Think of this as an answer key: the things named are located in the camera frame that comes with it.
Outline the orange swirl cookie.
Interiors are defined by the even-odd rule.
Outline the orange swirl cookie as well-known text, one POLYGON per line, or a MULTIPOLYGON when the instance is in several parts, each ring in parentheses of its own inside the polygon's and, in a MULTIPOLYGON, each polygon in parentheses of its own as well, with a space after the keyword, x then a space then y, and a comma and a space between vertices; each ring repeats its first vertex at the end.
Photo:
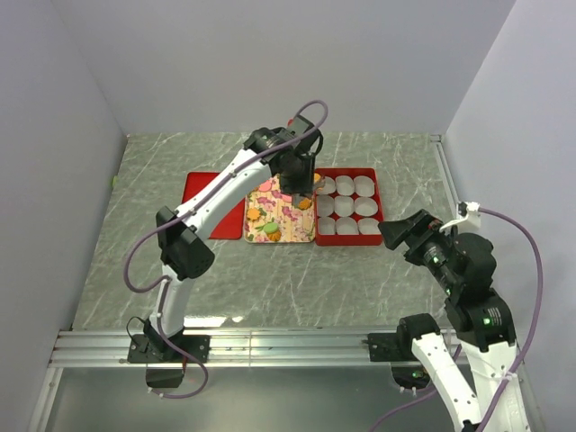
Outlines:
POLYGON ((308 198, 304 198, 298 203, 298 208, 303 211, 308 210, 311 206, 312 200, 308 198))

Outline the green macaron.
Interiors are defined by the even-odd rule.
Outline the green macaron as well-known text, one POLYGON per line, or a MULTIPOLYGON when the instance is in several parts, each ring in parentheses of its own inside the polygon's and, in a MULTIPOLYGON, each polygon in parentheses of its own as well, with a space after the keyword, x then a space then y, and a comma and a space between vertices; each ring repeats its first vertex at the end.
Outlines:
POLYGON ((268 222, 266 225, 263 226, 263 232, 266 234, 274 233, 278 231, 278 224, 275 222, 268 222))

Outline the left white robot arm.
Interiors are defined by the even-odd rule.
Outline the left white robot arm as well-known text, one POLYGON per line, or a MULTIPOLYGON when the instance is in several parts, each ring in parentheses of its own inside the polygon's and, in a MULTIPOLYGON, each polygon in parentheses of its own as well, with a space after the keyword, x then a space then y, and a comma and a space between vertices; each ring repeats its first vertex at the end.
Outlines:
POLYGON ((226 169, 193 199, 175 210, 164 207, 157 212, 153 233, 161 249, 161 291, 144 333, 150 353, 159 361, 174 360, 182 349, 190 296, 182 282, 203 275, 213 264, 215 255, 205 242, 216 226, 252 190, 275 176, 281 193, 300 209, 315 193, 315 157, 322 146, 322 133, 309 124, 255 130, 226 169))

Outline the orange flower cookie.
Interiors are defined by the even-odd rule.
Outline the orange flower cookie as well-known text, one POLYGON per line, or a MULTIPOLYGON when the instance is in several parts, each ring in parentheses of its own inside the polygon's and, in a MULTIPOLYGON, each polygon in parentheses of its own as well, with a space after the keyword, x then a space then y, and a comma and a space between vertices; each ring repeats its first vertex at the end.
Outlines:
POLYGON ((246 216, 249 221, 257 221, 261 217, 261 212, 258 208, 249 208, 246 216))

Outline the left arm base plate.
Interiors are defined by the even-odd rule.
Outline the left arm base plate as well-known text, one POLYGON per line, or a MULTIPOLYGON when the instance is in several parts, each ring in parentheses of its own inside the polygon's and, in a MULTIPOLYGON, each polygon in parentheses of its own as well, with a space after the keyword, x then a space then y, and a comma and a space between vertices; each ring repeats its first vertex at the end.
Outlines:
MULTIPOLYGON (((181 335, 172 343, 194 356, 201 363, 205 363, 210 350, 211 339, 207 335, 181 335)), ((129 364, 172 364, 186 362, 185 356, 174 350, 167 342, 160 338, 150 339, 145 334, 136 334, 131 337, 127 354, 129 364)))

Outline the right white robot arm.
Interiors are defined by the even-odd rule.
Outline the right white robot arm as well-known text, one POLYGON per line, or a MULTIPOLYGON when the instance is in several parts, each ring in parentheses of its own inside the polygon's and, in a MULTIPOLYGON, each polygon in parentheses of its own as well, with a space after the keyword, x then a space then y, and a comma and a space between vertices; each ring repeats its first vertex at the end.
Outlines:
POLYGON ((472 372, 467 382, 435 320, 400 319, 396 347, 427 371, 456 431, 528 431, 520 380, 518 341, 509 306, 492 286, 497 262, 489 240, 458 230, 421 210, 378 228, 389 250, 406 245, 405 260, 424 266, 445 292, 445 313, 472 372))

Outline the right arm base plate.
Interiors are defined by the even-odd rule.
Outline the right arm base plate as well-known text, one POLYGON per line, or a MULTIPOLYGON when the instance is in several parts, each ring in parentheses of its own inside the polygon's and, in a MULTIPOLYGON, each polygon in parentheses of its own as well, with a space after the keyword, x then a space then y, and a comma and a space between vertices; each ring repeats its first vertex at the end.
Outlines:
POLYGON ((371 363, 397 363, 405 360, 395 333, 369 333, 364 343, 371 363))

